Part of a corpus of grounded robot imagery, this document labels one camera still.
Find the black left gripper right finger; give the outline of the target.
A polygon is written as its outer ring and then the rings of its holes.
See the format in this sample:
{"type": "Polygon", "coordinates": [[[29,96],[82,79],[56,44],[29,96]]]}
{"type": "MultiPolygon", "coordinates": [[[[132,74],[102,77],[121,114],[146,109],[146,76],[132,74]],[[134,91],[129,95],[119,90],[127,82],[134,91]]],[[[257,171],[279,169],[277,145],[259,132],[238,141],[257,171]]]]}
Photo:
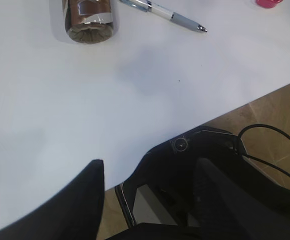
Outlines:
{"type": "Polygon", "coordinates": [[[290,220],[247,194],[209,159],[197,160],[193,186],[203,240],[290,240],[290,220]]]}

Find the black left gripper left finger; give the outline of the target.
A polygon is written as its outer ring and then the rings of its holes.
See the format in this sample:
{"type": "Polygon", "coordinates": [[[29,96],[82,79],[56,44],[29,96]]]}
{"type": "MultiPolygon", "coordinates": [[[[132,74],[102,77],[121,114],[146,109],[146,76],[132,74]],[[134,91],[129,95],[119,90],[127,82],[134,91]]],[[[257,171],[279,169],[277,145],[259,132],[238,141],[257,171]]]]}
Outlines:
{"type": "Polygon", "coordinates": [[[50,200],[2,228],[0,240],[94,240],[104,198],[104,163],[92,160],[50,200]]]}

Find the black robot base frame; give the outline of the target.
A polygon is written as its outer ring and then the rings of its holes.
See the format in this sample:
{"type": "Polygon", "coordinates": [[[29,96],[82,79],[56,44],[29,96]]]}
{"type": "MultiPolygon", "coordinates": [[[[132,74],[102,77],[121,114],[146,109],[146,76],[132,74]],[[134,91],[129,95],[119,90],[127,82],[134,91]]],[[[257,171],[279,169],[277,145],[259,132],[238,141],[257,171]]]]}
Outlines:
{"type": "Polygon", "coordinates": [[[115,240],[203,240],[194,180],[198,159],[210,160],[226,177],[270,210],[290,220],[290,190],[274,183],[249,160],[241,135],[200,126],[148,151],[132,175],[115,187],[128,228],[115,240]],[[137,192],[147,187],[174,224],[137,221],[137,192]]]}

